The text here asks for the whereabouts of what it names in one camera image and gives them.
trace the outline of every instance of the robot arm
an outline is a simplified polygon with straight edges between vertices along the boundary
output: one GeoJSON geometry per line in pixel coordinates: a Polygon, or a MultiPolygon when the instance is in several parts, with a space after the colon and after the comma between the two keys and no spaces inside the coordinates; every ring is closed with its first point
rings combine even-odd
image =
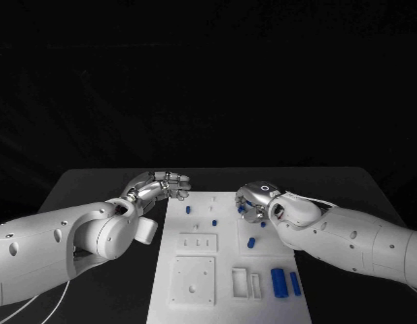
{"type": "Polygon", "coordinates": [[[267,182],[237,192],[235,203],[251,223],[270,219],[286,246],[306,251],[342,270],[393,279],[417,288],[417,231],[329,202],[282,193],[267,182]]]}
{"type": "Polygon", "coordinates": [[[133,239],[152,243],[155,202],[184,200],[189,177],[146,172],[107,202],[22,217],[0,225],[0,306],[19,302],[117,259],[133,239]]]}

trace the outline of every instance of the blue block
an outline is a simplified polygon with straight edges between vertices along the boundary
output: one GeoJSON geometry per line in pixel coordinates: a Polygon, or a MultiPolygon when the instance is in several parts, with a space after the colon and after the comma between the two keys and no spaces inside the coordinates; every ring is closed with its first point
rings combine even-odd
{"type": "Polygon", "coordinates": [[[253,248],[256,244],[256,238],[250,238],[248,248],[253,248]]]}
{"type": "Polygon", "coordinates": [[[296,277],[296,272],[290,272],[292,282],[293,282],[293,289],[295,295],[302,295],[302,289],[299,289],[299,278],[296,277]]]}
{"type": "Polygon", "coordinates": [[[287,281],[284,279],[283,269],[273,269],[272,272],[272,283],[274,284],[274,296],[277,298],[286,298],[289,296],[287,281]]]}

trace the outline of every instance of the blue cylinder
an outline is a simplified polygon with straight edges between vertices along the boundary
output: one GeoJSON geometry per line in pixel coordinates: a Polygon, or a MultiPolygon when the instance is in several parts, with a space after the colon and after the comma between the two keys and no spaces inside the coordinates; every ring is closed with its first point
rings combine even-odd
{"type": "Polygon", "coordinates": [[[302,295],[302,290],[299,289],[299,278],[296,277],[296,272],[290,272],[292,282],[293,282],[293,289],[295,295],[302,295]]]}
{"type": "Polygon", "coordinates": [[[286,298],[289,296],[287,281],[284,279],[283,269],[273,269],[272,272],[272,283],[274,284],[274,296],[277,298],[286,298]]]}
{"type": "Polygon", "coordinates": [[[253,248],[256,244],[256,238],[250,238],[248,248],[253,248]]]}

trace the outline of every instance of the white platform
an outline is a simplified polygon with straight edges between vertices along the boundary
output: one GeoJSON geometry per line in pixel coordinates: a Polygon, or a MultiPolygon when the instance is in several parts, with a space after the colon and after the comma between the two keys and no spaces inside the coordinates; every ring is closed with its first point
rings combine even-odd
{"type": "MultiPolygon", "coordinates": [[[[244,223],[241,223],[240,227],[243,226],[243,229],[238,239],[238,220],[241,215],[235,208],[234,198],[234,192],[191,192],[191,196],[185,201],[169,200],[148,324],[310,323],[305,291],[302,289],[300,296],[295,295],[290,279],[290,272],[295,271],[302,286],[295,251],[286,246],[284,254],[279,250],[277,244],[282,243],[279,243],[280,239],[276,233],[274,235],[270,233],[264,237],[264,233],[269,233],[273,229],[269,228],[273,227],[270,223],[267,223],[264,228],[260,227],[260,224],[253,225],[246,222],[248,226],[244,226],[244,223]],[[189,214],[187,214],[187,206],[191,206],[189,214]],[[214,219],[218,221],[217,226],[212,226],[214,219]],[[179,234],[217,234],[217,253],[197,253],[192,249],[188,252],[178,253],[179,234]],[[240,253],[246,253],[240,246],[248,244],[244,236],[257,238],[254,249],[248,251],[248,255],[241,255],[240,253]],[[273,241],[274,243],[272,243],[276,246],[274,252],[260,253],[260,251],[266,251],[269,248],[263,243],[267,244],[270,238],[277,238],[273,241]],[[189,283],[191,280],[176,282],[175,280],[179,279],[174,279],[175,271],[181,271],[181,268],[176,267],[176,257],[205,257],[205,261],[212,258],[215,260],[215,299],[210,299],[211,302],[208,304],[202,305],[195,302],[199,290],[197,285],[189,283]],[[247,300],[233,298],[233,268],[246,268],[248,270],[250,296],[247,300]],[[270,274],[273,268],[282,268],[287,275],[290,293],[287,298],[274,297],[270,274]],[[251,274],[259,274],[260,276],[261,300],[254,300],[253,297],[251,274]],[[185,298],[189,298],[189,301],[184,303],[172,302],[172,296],[179,286],[185,293],[185,298]]],[[[199,272],[201,269],[194,270],[191,275],[198,275],[199,272]]]]}

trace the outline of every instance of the robotic hand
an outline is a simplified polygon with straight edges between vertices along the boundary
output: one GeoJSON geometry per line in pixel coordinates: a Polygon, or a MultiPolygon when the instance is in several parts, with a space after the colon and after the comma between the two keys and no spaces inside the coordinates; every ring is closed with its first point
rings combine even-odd
{"type": "Polygon", "coordinates": [[[250,223],[272,220],[283,244],[295,250],[342,270],[417,288],[417,231],[323,200],[282,192],[263,181],[240,188],[235,206],[250,223]]]}
{"type": "Polygon", "coordinates": [[[117,259],[133,239],[150,244],[158,224],[142,216],[158,200],[184,200],[189,189],[185,175],[146,172],[119,198],[4,223],[0,306],[35,297],[117,259]]]}

